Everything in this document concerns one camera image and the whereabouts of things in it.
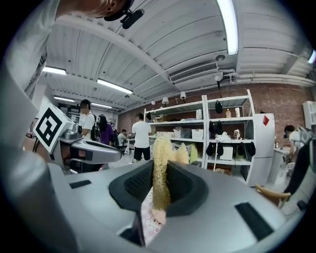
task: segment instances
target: white shelving unit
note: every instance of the white shelving unit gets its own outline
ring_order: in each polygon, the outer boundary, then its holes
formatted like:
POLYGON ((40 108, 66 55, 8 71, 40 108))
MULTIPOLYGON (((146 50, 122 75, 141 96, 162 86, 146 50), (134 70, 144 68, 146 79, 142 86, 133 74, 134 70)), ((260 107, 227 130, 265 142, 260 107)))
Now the white shelving unit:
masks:
MULTIPOLYGON (((188 120, 188 121, 174 121, 174 122, 159 122, 159 123, 150 123, 152 126, 183 126, 183 125, 201 125, 203 126, 203 139, 184 139, 184 138, 170 138, 171 141, 179 141, 179 142, 196 142, 196 143, 203 143, 203 155, 202 157, 198 158, 198 162, 201 163, 201 167, 206 169, 209 163, 215 162, 215 157, 209 157, 206 154, 206 149, 210 142, 215 143, 215 140, 210 140, 210 133, 208 131, 209 129, 209 122, 213 121, 215 124, 218 121, 221 121, 222 125, 225 124, 243 124, 244 125, 244 134, 246 135, 246 128, 249 124, 249 122, 253 121, 254 118, 254 106, 252 102, 252 97, 250 94, 250 91, 247 90, 248 95, 246 96, 235 96, 235 97, 225 97, 225 98, 217 98, 217 99, 211 99, 207 100, 206 95, 201 96, 201 101, 193 102, 193 103, 186 103, 181 105, 175 105, 165 108, 160 108, 157 110, 151 110, 144 112, 144 115, 146 116, 147 113, 151 113, 152 115, 159 116, 161 114, 164 115, 170 115, 170 114, 177 114, 177 113, 183 113, 183 112, 192 112, 197 109, 202 109, 203 111, 203 120, 188 120), (211 119, 210 118, 210 110, 215 109, 215 103, 216 101, 220 101, 223 110, 227 108, 236 108, 239 107, 241 112, 243 112, 244 117, 239 118, 219 118, 219 119, 211 119), (250 104, 249 108, 249 115, 244 115, 244 104, 248 101, 250 104)), ((255 134, 255 124, 252 124, 253 126, 253 132, 251 133, 251 138, 244 139, 244 140, 227 140, 222 143, 225 144, 238 144, 238 143, 250 143, 254 142, 256 144, 256 134, 255 134)), ((150 139, 155 139, 157 136, 150 136, 150 139)), ((254 158, 251 159, 247 158, 233 158, 231 161, 226 160, 220 160, 219 157, 216 159, 216 164, 222 164, 222 165, 232 165, 232 166, 241 166, 241 167, 247 167, 248 171, 248 177, 244 178, 239 170, 233 171, 233 177, 236 177, 237 179, 243 181, 247 184, 247 179, 249 178, 249 175, 252 171, 254 158)))
POLYGON ((316 126, 316 102, 306 101, 303 103, 305 127, 315 130, 316 126))
MULTIPOLYGON (((198 109, 202 109, 203 111, 203 120, 188 120, 188 121, 172 121, 172 122, 157 122, 157 123, 150 123, 151 126, 185 126, 185 125, 200 125, 201 128, 205 128, 206 121, 204 120, 206 117, 206 107, 205 107, 205 96, 201 96, 201 101, 192 102, 192 103, 185 103, 180 105, 174 105, 164 108, 159 108, 156 110, 151 111, 144 111, 144 116, 146 117, 147 113, 150 113, 155 116, 159 116, 161 114, 171 115, 177 113, 184 113, 184 112, 195 112, 198 109)), ((157 138, 157 136, 150 136, 150 139, 157 138)), ((201 167, 204 168, 205 165, 205 155, 206 155, 206 133, 205 130, 203 131, 203 139, 186 139, 186 138, 170 138, 171 141, 179 141, 179 142, 196 142, 196 143, 203 143, 203 155, 202 157, 197 159, 197 162, 201 163, 201 167)))
MULTIPOLYGON (((219 98, 219 99, 211 99, 211 100, 207 100, 205 99, 205 107, 207 109, 207 113, 206 113, 206 118, 204 118, 206 120, 206 140, 207 140, 207 145, 212 142, 212 143, 216 143, 216 140, 210 140, 210 133, 208 131, 209 128, 209 122, 212 121, 214 124, 216 124, 218 121, 221 121, 222 125, 225 124, 243 124, 244 125, 244 134, 246 135, 246 127, 248 125, 249 122, 253 122, 254 118, 254 106, 253 106, 253 101, 252 101, 252 97, 250 94, 250 90, 247 90, 248 95, 246 96, 235 96, 235 97, 225 97, 225 98, 219 98), (216 101, 220 101, 222 106, 223 106, 223 110, 227 109, 227 108, 236 108, 239 107, 240 111, 243 112, 243 116, 244 117, 235 117, 235 118, 222 118, 222 119, 211 119, 210 118, 210 113, 209 110, 213 110, 215 109, 215 103, 216 101), (245 110, 244 110, 244 104, 245 102, 248 101, 250 104, 250 108, 249 108, 249 115, 245 115, 245 110)), ((250 139, 245 139, 245 140, 235 140, 235 139, 231 139, 231 140, 227 140, 224 141, 222 143, 225 144, 239 144, 241 142, 243 143, 250 143, 250 142, 254 142, 256 144, 256 134, 255 134, 255 124, 252 124, 253 126, 253 132, 251 135, 250 139)), ((232 166, 243 166, 243 167, 247 167, 247 171, 248 171, 248 175, 247 178, 244 178, 240 172, 240 170, 234 170, 233 171, 233 177, 238 177, 239 180, 241 180, 244 183, 248 183, 247 179, 249 178, 249 175, 252 171, 252 166, 253 166, 253 162, 254 162, 254 158, 252 157, 251 159, 247 159, 247 158, 235 158, 233 157, 232 160, 227 161, 227 160, 220 160, 219 157, 217 157, 216 159, 216 164, 222 164, 222 165, 232 165, 232 166)), ((205 155, 205 163, 204 163, 204 168, 206 169, 208 164, 213 164, 215 163, 215 157, 209 157, 208 155, 205 155)))

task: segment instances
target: sponge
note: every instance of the sponge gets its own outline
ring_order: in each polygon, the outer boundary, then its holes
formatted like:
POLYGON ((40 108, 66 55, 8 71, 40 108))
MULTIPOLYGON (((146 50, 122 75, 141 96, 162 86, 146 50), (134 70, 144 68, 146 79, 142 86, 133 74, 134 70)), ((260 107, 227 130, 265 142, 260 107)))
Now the sponge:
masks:
POLYGON ((172 150, 172 144, 168 138, 157 138, 154 142, 154 174, 153 174, 153 208, 166 211, 170 205, 170 193, 167 186, 168 160, 189 163, 189 155, 186 145, 181 144, 178 150, 172 150))

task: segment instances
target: brick wall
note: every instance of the brick wall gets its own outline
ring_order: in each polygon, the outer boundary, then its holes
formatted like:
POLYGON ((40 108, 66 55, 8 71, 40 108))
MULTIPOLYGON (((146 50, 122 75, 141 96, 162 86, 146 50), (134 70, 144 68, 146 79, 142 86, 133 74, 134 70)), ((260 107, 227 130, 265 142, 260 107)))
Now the brick wall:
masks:
MULTIPOLYGON (((283 130, 286 125, 302 125, 304 123, 304 113, 302 104, 305 101, 313 101, 313 95, 310 88, 303 88, 295 85, 286 84, 243 84, 232 85, 221 88, 223 97, 247 95, 247 89, 250 90, 254 103, 255 113, 261 111, 265 113, 274 113, 276 124, 276 138, 280 145, 289 144, 283 139, 283 130)), ((208 99, 219 98, 218 89, 208 89, 187 93, 186 102, 195 102, 201 100, 201 95, 207 95, 208 99)), ((176 105, 175 97, 169 98, 168 106, 176 105)), ((137 109, 128 111, 118 115, 118 130, 126 129, 131 131, 132 125, 135 123, 135 115, 139 112, 144 113, 144 109, 152 110, 163 106, 161 101, 157 101, 156 105, 146 105, 137 109)))

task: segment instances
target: woman in purple top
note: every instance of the woman in purple top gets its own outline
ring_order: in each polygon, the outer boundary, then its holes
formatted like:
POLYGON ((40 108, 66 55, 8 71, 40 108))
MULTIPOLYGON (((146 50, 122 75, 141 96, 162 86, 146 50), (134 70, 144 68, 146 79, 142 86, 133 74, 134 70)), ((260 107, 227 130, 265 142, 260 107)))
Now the woman in purple top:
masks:
POLYGON ((98 118, 98 125, 100 128, 101 143, 110 145, 113 141, 113 130, 111 125, 107 122, 107 118, 101 114, 98 118))

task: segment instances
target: red label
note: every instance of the red label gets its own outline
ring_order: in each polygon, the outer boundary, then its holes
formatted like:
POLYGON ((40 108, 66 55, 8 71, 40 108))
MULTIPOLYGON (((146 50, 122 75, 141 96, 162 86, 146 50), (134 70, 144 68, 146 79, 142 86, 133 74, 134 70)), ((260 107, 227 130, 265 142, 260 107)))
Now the red label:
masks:
POLYGON ((263 124, 266 126, 268 123, 269 123, 269 119, 267 118, 267 116, 265 116, 264 118, 263 118, 263 124))

